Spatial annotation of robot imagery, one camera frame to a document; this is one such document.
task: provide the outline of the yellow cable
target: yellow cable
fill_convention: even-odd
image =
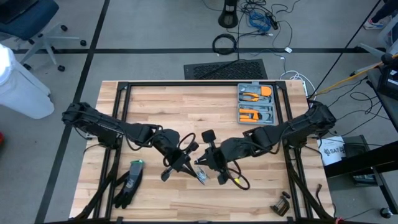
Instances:
[[[395,54],[395,55],[392,56],[392,58],[397,58],[397,57],[398,57],[398,54]],[[328,90],[330,90],[330,89],[332,89],[332,88],[334,88],[334,87],[336,87],[336,86],[338,86],[338,85],[340,85],[340,84],[342,84],[342,83],[344,83],[344,82],[350,81],[350,80],[352,80],[352,79],[354,79],[354,78],[356,78],[356,77],[358,77],[358,76],[360,76],[360,75],[366,73],[366,72],[369,71],[370,69],[374,69],[374,68],[376,68],[377,66],[380,66],[380,65],[382,65],[382,62],[379,62],[377,65],[373,66],[372,68],[363,70],[362,72],[358,72],[357,74],[353,75],[352,77],[348,77],[348,78],[346,78],[346,79],[344,79],[344,80],[342,80],[342,81],[338,81],[337,83],[335,83],[335,84],[329,86],[328,88],[319,91],[319,92],[318,92],[316,95],[314,95],[314,96],[320,95],[321,93],[324,93],[324,92],[326,92],[326,91],[328,91]]]

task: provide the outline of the floor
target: floor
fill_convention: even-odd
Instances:
[[[53,114],[33,120],[0,107],[0,131],[6,136],[5,144],[0,147],[0,201],[7,202],[0,203],[1,223],[54,222],[68,218],[85,148],[85,140],[76,132],[72,131],[69,138],[63,138],[68,144],[62,163],[56,164],[60,166],[56,184],[47,186],[47,181],[61,138],[68,136],[60,120],[61,113],[73,99],[94,106],[103,80],[181,80],[184,79],[185,64],[236,59],[236,54],[219,56],[211,53],[213,39],[225,33],[225,29],[217,23],[220,13],[206,8],[201,0],[56,2],[60,10],[50,23],[62,22],[69,27],[68,35],[79,36],[88,44],[86,47],[81,47],[78,42],[54,44],[56,49],[70,49],[64,50],[66,54],[56,55],[58,63],[66,67],[64,72],[59,72],[46,54],[37,54],[27,62],[32,66],[32,73],[51,89],[55,105]],[[205,2],[213,9],[222,7],[222,1]],[[275,2],[267,1],[266,7]],[[280,0],[278,3],[291,7],[293,0]],[[293,52],[280,54],[285,60],[269,52],[241,54],[241,58],[263,59],[269,79],[279,78],[285,62],[287,70],[296,70],[318,85],[340,56],[339,50],[346,47],[352,50],[360,42],[380,47],[376,42],[378,30],[364,29],[360,29],[346,46],[376,3],[377,0],[301,0],[292,13],[281,12],[277,15],[278,20],[288,21],[293,28],[290,44]],[[284,48],[290,39],[289,27],[286,23],[281,24],[281,32],[274,42],[276,48]],[[240,32],[249,31],[252,28],[241,24]],[[277,32],[272,33],[273,37],[242,38],[239,47],[270,48]],[[15,42],[11,40],[2,44],[16,49]],[[220,46],[228,45],[227,41],[220,42]],[[28,47],[28,44],[22,45],[17,52],[22,53]],[[337,50],[337,53],[332,53],[331,49]],[[321,89],[346,78],[357,68],[379,61],[369,54],[348,52],[338,60]],[[333,91],[318,99],[329,105],[348,89]],[[356,91],[374,96],[367,84],[360,85]],[[339,118],[368,107],[369,102],[354,101],[346,96],[334,104],[331,111]],[[345,122],[337,122],[334,130],[339,134],[346,133],[371,117],[371,114],[356,113],[345,118]],[[397,139],[394,127],[383,118],[371,120],[350,136],[359,134],[365,135],[368,143],[374,144]],[[398,184],[398,173],[391,172],[385,177],[390,186]],[[328,182],[337,216],[348,218],[373,208],[351,220],[397,223],[397,217],[386,220],[379,216],[378,209],[386,207],[386,203],[377,187],[355,187],[348,177],[336,177]],[[47,215],[37,217],[46,186],[47,189],[53,187],[52,198]]]

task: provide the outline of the blue chair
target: blue chair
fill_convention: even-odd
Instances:
[[[65,40],[79,40],[78,37],[64,37],[54,35],[57,28],[61,28],[63,31],[67,31],[68,28],[65,25],[57,24],[46,33],[41,33],[42,30],[47,26],[50,20],[57,13],[59,6],[54,0],[38,0],[33,6],[28,8],[21,15],[16,17],[8,24],[0,23],[0,33],[3,39],[10,37],[17,37],[23,41],[29,41],[33,46],[26,52],[24,58],[20,61],[21,64],[33,56],[42,47],[46,49],[52,62],[56,65],[57,61],[53,53],[52,40],[54,39],[65,39]],[[80,45],[85,46],[86,41],[81,40]],[[58,66],[58,70],[64,71],[65,67],[62,65]]]

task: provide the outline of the chair wheel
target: chair wheel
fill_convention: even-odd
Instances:
[[[87,42],[86,42],[85,40],[81,40],[81,41],[80,41],[80,45],[86,46],[86,45],[87,45]]]
[[[65,66],[59,65],[58,66],[58,71],[60,71],[60,72],[65,71]]]
[[[30,65],[28,65],[28,64],[23,64],[23,66],[26,68],[26,70],[30,70],[30,69],[32,69],[32,67],[30,66]]]
[[[61,25],[61,30],[63,30],[64,32],[66,32],[68,30],[68,28],[65,25]]]
[[[382,209],[380,209],[380,215],[383,218],[391,218],[392,213],[390,211],[390,208],[382,208]]]

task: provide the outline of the shoe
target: shoe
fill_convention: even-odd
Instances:
[[[365,24],[363,24],[363,27],[365,29],[383,29],[384,24],[382,24],[381,22],[372,22],[372,20],[368,20],[365,22]]]

